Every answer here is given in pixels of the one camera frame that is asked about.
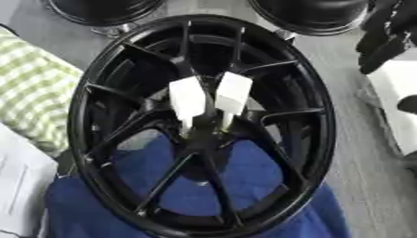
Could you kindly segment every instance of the gray surface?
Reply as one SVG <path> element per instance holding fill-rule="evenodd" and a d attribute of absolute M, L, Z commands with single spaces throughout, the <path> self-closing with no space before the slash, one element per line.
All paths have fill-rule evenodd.
<path fill-rule="evenodd" d="M 169 14 L 214 12 L 265 24 L 243 0 L 171 0 Z M 108 42 L 24 0 L 11 19 L 29 42 L 85 69 Z M 340 36 L 300 37 L 296 46 L 328 85 L 338 119 L 338 145 L 328 182 L 345 211 L 354 237 L 417 237 L 417 187 L 412 174 L 388 151 L 370 108 L 356 99 L 365 78 L 354 52 L 360 32 Z"/>

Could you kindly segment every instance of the blue cloth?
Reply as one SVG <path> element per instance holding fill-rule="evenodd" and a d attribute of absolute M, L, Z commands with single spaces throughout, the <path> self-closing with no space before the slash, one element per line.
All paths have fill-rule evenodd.
<path fill-rule="evenodd" d="M 118 152 L 116 169 L 138 194 L 146 194 L 173 164 L 169 142 L 158 138 L 135 152 Z M 248 207 L 282 182 L 280 168 L 250 141 L 235 145 L 222 173 L 223 183 L 236 208 Z M 219 214 L 220 207 L 209 185 L 198 186 L 178 178 L 165 192 L 162 207 L 184 215 Z M 139 230 L 115 217 L 89 192 L 78 177 L 59 178 L 47 191 L 49 226 L 55 238 L 144 238 Z M 348 238 L 343 212 L 327 185 L 297 216 L 257 238 Z"/>

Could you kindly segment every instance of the white cloth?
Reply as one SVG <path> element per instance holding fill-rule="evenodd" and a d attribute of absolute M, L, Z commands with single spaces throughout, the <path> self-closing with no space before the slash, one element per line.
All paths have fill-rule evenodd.
<path fill-rule="evenodd" d="M 0 237 L 37 234 L 57 163 L 0 124 Z"/>

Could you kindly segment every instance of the white block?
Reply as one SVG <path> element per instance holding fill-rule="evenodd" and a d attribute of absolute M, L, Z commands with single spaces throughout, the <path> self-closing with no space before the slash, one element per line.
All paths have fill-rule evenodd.
<path fill-rule="evenodd" d="M 252 83 L 250 78 L 226 72 L 216 91 L 216 108 L 240 115 L 249 98 Z"/>
<path fill-rule="evenodd" d="M 195 76 L 169 83 L 169 96 L 180 121 L 189 122 L 205 111 L 206 94 Z"/>
<path fill-rule="evenodd" d="M 397 105 L 407 96 L 417 95 L 416 69 L 417 60 L 389 60 L 368 76 L 404 155 L 417 151 L 417 115 L 402 112 Z"/>

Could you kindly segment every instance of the green checkered cloth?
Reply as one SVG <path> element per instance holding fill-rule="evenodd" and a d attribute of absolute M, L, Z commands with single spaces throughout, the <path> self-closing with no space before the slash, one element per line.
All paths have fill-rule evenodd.
<path fill-rule="evenodd" d="M 0 27 L 0 122 L 58 156 L 68 148 L 67 114 L 81 74 Z"/>

